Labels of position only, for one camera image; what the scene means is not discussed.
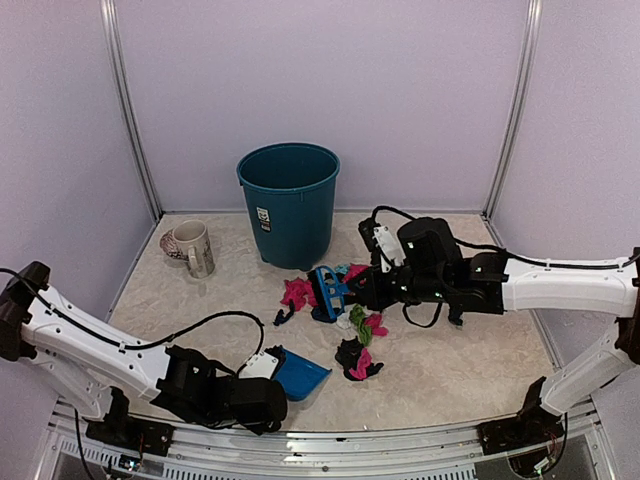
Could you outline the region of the teal plastic waste bin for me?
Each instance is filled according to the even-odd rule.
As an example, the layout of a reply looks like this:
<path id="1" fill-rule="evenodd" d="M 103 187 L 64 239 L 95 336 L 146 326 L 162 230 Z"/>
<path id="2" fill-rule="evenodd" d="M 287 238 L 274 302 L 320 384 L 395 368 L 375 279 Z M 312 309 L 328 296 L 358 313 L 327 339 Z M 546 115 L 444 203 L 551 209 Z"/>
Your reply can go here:
<path id="1" fill-rule="evenodd" d="M 244 156 L 236 173 L 262 260 L 307 271 L 328 251 L 340 160 L 308 143 L 279 143 Z"/>

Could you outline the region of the aluminium front rail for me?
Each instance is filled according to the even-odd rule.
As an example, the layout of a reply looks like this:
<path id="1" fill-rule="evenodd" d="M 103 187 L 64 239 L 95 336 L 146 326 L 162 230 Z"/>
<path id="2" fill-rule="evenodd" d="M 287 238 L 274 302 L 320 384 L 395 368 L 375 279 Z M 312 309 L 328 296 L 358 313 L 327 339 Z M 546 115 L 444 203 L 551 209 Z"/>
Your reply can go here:
<path id="1" fill-rule="evenodd" d="M 56 403 L 33 479 L 513 479 L 532 447 L 487 455 L 474 421 L 392 430 L 284 431 L 261 437 L 212 431 L 164 416 L 174 428 L 166 456 L 135 471 L 127 450 L 78 439 L 71 406 Z"/>

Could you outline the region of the white paper scrap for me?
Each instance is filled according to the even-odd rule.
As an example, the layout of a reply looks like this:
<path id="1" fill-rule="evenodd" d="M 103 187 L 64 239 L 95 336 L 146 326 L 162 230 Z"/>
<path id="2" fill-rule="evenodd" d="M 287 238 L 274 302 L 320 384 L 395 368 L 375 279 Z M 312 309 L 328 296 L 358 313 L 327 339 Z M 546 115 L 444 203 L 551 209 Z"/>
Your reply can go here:
<path id="1" fill-rule="evenodd" d="M 349 330 L 352 326 L 349 315 L 347 313 L 340 315 L 336 320 L 336 325 L 342 330 Z"/>

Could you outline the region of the blue plastic dustpan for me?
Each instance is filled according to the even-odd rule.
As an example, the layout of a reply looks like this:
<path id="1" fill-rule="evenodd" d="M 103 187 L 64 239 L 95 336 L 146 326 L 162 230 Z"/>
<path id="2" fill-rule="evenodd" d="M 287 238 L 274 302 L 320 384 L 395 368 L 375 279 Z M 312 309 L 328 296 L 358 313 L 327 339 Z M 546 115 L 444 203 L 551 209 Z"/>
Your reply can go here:
<path id="1" fill-rule="evenodd" d="M 311 360 L 287 349 L 282 350 L 284 360 L 278 367 L 275 380 L 284 388 L 289 401 L 305 401 L 332 373 Z"/>

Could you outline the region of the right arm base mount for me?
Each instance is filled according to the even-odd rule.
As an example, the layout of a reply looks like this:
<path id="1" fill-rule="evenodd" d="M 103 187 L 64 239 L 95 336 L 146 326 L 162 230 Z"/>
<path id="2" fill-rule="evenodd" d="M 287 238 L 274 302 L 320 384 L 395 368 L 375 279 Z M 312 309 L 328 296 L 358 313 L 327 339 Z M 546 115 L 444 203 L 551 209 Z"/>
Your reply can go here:
<path id="1" fill-rule="evenodd" d="M 549 413 L 541 407 L 540 393 L 545 380 L 545 377 L 541 377 L 529 386 L 524 403 L 514 416 L 477 426 L 484 455 L 541 444 L 565 434 L 562 416 Z"/>

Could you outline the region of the green paper scrap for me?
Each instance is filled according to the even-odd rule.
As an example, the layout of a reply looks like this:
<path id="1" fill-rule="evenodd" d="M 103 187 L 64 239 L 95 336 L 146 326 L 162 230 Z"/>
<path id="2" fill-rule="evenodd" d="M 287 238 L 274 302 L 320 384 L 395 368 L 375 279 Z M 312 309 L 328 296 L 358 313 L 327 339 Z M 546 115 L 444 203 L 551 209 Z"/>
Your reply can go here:
<path id="1" fill-rule="evenodd" d="M 371 344 L 373 337 L 372 328 L 366 323 L 367 318 L 368 315 L 361 305 L 353 305 L 349 313 L 349 321 L 356 329 L 359 342 L 364 347 Z"/>

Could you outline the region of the white ceramic mug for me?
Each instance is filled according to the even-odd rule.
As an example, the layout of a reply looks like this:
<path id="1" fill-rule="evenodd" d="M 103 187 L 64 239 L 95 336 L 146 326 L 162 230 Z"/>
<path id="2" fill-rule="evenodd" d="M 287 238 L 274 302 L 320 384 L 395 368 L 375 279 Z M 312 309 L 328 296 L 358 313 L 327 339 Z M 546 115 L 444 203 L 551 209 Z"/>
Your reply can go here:
<path id="1" fill-rule="evenodd" d="M 167 231 L 160 238 L 159 246 L 168 257 L 183 261 L 195 279 L 206 278 L 214 272 L 208 229 L 200 220 L 187 220 Z"/>

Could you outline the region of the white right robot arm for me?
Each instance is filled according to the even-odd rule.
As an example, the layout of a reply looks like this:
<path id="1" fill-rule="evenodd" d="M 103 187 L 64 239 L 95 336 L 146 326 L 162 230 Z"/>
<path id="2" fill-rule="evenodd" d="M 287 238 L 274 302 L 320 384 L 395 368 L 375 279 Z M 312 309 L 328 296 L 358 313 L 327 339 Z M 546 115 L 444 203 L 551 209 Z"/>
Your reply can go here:
<path id="1" fill-rule="evenodd" d="M 391 232 L 374 216 L 359 233 L 371 265 L 349 281 L 350 292 L 372 310 L 433 303 L 461 324 L 466 313 L 531 311 L 561 364 L 531 389 L 531 404 L 513 419 L 511 433 L 535 442 L 577 401 L 639 364 L 639 255 L 614 260 L 534 259 L 495 245 L 456 238 L 442 218 L 411 218 Z M 563 349 L 573 348 L 567 353 Z"/>

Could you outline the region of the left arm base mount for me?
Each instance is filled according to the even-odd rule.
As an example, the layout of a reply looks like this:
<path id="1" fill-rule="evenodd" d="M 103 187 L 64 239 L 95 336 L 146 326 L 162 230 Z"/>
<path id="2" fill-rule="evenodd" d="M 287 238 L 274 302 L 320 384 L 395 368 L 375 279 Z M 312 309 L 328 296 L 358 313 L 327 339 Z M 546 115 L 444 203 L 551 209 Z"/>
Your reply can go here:
<path id="1" fill-rule="evenodd" d="M 132 417 L 129 399 L 111 388 L 109 410 L 100 421 L 87 421 L 86 436 L 107 445 L 161 457 L 168 455 L 175 428 L 163 422 Z"/>

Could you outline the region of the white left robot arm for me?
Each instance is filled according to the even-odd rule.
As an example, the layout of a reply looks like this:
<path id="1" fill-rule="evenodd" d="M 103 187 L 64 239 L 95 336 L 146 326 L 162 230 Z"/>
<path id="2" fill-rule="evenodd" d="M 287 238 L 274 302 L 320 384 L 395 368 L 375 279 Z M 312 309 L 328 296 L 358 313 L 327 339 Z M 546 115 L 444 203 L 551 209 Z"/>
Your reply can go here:
<path id="1" fill-rule="evenodd" d="M 131 336 L 72 305 L 34 261 L 1 292 L 1 357 L 47 371 L 51 385 L 115 442 L 140 434 L 127 391 L 179 419 L 210 429 L 240 425 L 257 435 L 287 415 L 283 386 L 271 376 L 243 378 L 201 352 L 175 345 L 184 328 L 153 342 Z"/>

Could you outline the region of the black crumpled paper scrap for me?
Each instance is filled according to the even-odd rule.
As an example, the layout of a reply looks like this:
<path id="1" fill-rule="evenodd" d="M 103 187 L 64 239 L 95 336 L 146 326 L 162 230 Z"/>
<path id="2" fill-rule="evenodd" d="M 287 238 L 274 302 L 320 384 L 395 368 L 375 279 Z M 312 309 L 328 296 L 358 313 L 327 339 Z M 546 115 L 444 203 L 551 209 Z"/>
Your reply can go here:
<path id="1" fill-rule="evenodd" d="M 368 348 L 357 338 L 343 339 L 337 347 L 335 360 L 342 367 L 343 375 L 350 381 L 360 382 L 377 375 L 383 362 L 374 362 Z"/>

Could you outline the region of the blue hand brush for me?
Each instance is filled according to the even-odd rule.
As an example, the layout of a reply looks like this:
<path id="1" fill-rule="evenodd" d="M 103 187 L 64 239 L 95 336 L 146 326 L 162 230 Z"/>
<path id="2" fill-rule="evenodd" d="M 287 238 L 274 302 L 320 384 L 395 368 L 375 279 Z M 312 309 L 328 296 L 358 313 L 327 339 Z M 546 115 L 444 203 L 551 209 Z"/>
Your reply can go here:
<path id="1" fill-rule="evenodd" d="M 321 265 L 307 274 L 318 308 L 336 321 L 345 312 L 346 298 L 352 294 L 348 285 L 330 267 Z"/>

